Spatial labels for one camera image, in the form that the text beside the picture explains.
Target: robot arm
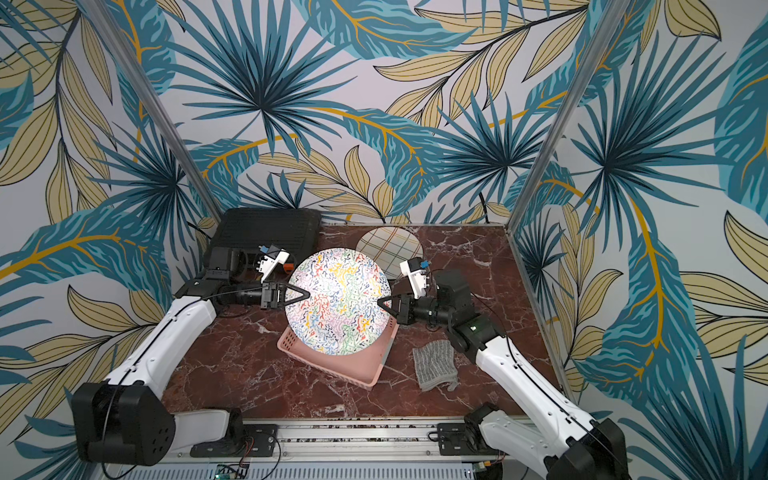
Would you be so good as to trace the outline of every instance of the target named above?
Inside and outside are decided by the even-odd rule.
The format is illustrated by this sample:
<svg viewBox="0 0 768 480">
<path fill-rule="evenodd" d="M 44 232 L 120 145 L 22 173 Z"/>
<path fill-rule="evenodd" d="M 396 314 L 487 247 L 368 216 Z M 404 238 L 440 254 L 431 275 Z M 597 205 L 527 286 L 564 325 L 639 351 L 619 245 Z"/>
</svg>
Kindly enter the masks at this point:
<svg viewBox="0 0 768 480">
<path fill-rule="evenodd" d="M 237 251 L 214 249 L 201 278 L 179 290 L 152 333 L 100 383 L 84 383 L 72 397 L 78 454 L 89 462 L 154 465 L 168 452 L 222 441 L 233 450 L 243 444 L 242 419 L 223 409 L 170 414 L 160 398 L 171 374 L 194 340 L 222 306 L 260 305 L 280 309 L 310 297 L 285 283 L 266 281 L 288 253 L 262 248 L 262 281 L 234 283 L 244 263 Z M 301 293 L 286 300 L 288 289 Z"/>
<path fill-rule="evenodd" d="M 400 264 L 411 280 L 413 294 L 389 296 L 379 306 L 398 323 L 425 322 L 446 328 L 454 349 L 488 373 L 538 427 L 530 429 L 501 410 L 485 407 L 483 415 L 468 415 L 467 432 L 508 453 L 542 478 L 586 480 L 629 479 L 623 432 L 610 420 L 598 423 L 566 399 L 518 351 L 504 330 L 472 305 L 472 293 L 457 270 L 434 273 L 436 297 L 425 296 L 426 262 Z M 392 301 L 392 307 L 385 302 Z"/>
</svg>

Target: red marble table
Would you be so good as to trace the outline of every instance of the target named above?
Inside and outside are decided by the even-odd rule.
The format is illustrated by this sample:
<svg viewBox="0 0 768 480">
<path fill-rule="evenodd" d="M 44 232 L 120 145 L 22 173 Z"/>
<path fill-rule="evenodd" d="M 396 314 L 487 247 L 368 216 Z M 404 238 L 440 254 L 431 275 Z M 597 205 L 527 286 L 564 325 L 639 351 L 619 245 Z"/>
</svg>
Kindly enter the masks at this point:
<svg viewBox="0 0 768 480">
<path fill-rule="evenodd" d="M 355 248 L 372 227 L 324 227 L 318 250 Z M 557 385 L 541 333 L 523 290 L 518 268 L 501 227 L 407 227 L 421 241 L 432 269 L 461 270 L 472 291 L 499 316 L 515 345 Z M 403 280 L 394 293 L 409 288 Z M 476 303 L 479 310 L 485 307 Z M 486 312 L 496 320 L 492 313 Z M 372 391 L 335 379 L 277 349 L 288 325 L 283 311 L 244 312 L 233 306 L 204 330 L 181 360 L 163 395 L 171 412 L 205 407 L 240 407 L 246 418 L 307 418 L 464 415 L 493 402 L 511 415 L 521 409 L 504 390 L 464 356 L 456 355 L 459 386 L 421 392 L 412 349 L 442 330 L 401 326 Z"/>
</svg>

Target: pink plastic crate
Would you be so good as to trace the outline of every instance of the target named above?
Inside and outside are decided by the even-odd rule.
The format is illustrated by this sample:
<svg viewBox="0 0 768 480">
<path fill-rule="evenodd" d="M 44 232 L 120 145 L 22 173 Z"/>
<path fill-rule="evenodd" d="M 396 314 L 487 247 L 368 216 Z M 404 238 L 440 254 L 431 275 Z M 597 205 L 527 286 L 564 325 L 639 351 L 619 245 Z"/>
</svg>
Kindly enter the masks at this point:
<svg viewBox="0 0 768 480">
<path fill-rule="evenodd" d="M 382 334 L 369 347 L 350 355 L 326 355 L 309 348 L 288 326 L 277 342 L 277 348 L 329 375 L 371 390 L 379 381 L 389 349 L 395 341 L 397 327 L 395 319 L 390 318 Z"/>
</svg>

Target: wall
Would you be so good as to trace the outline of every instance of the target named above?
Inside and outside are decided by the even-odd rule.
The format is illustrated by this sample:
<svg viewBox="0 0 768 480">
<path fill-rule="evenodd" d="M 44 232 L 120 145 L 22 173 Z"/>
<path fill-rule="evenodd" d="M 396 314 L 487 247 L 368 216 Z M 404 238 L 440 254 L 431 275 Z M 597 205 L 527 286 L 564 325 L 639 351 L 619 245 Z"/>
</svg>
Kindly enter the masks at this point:
<svg viewBox="0 0 768 480">
<path fill-rule="evenodd" d="M 225 210 L 504 222 L 604 5 L 179 1 L 162 101 Z"/>
<path fill-rule="evenodd" d="M 162 93 L 166 14 L 117 4 Z M 149 334 L 197 271 L 187 221 L 213 224 L 74 1 L 1 0 L 0 55 L 2 477 L 86 478 L 67 397 Z"/>
<path fill-rule="evenodd" d="M 766 478 L 768 5 L 630 10 L 644 3 L 515 242 L 570 387 L 624 429 L 633 478 Z"/>
</svg>

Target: plate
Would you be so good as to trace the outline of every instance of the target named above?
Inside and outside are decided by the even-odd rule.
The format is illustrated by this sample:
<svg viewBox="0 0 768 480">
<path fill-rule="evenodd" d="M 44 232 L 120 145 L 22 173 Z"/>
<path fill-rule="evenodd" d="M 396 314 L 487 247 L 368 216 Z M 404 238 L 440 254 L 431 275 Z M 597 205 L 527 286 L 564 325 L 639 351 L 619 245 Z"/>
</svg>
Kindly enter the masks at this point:
<svg viewBox="0 0 768 480">
<path fill-rule="evenodd" d="M 310 292 L 310 297 L 286 307 L 288 323 L 318 352 L 359 352 L 379 338 L 389 321 L 389 314 L 376 304 L 389 295 L 389 283 L 363 253 L 346 248 L 315 253 L 296 268 L 290 283 Z M 286 298 L 298 296 L 289 290 Z"/>
<path fill-rule="evenodd" d="M 362 236 L 357 251 L 373 258 L 390 280 L 400 278 L 400 263 L 413 257 L 423 257 L 419 239 L 400 227 L 379 227 Z"/>
</svg>

